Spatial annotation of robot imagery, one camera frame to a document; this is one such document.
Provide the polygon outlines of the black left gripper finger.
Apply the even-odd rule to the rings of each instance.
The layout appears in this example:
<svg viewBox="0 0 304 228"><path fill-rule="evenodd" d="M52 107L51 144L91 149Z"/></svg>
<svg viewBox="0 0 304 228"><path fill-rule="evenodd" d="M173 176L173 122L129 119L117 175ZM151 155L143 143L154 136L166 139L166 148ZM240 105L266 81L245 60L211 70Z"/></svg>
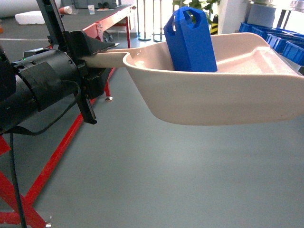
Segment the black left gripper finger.
<svg viewBox="0 0 304 228"><path fill-rule="evenodd" d="M104 93L111 68L90 68L83 79L83 89L87 99L94 99Z"/></svg>
<svg viewBox="0 0 304 228"><path fill-rule="evenodd" d="M67 52L70 57L91 56L119 45L119 43L103 42L88 36L84 31L64 31Z"/></svg>

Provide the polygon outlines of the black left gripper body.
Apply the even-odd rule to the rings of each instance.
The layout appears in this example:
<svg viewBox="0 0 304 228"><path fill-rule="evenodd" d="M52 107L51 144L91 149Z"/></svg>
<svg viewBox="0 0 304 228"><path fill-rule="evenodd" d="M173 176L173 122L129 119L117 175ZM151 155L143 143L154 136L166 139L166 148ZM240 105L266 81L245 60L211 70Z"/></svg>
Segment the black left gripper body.
<svg viewBox="0 0 304 228"><path fill-rule="evenodd" d="M73 62L76 64L79 74L82 74L86 70L84 63L78 61L74 52L70 49L70 45L65 38L65 28L61 20L57 5L54 0L38 0L39 9L45 20L47 29L50 34L50 40L53 43L53 48L67 53ZM91 106L91 103L86 99L85 90L81 86L81 97L77 102L83 120L89 124L96 124L96 116Z"/></svg>

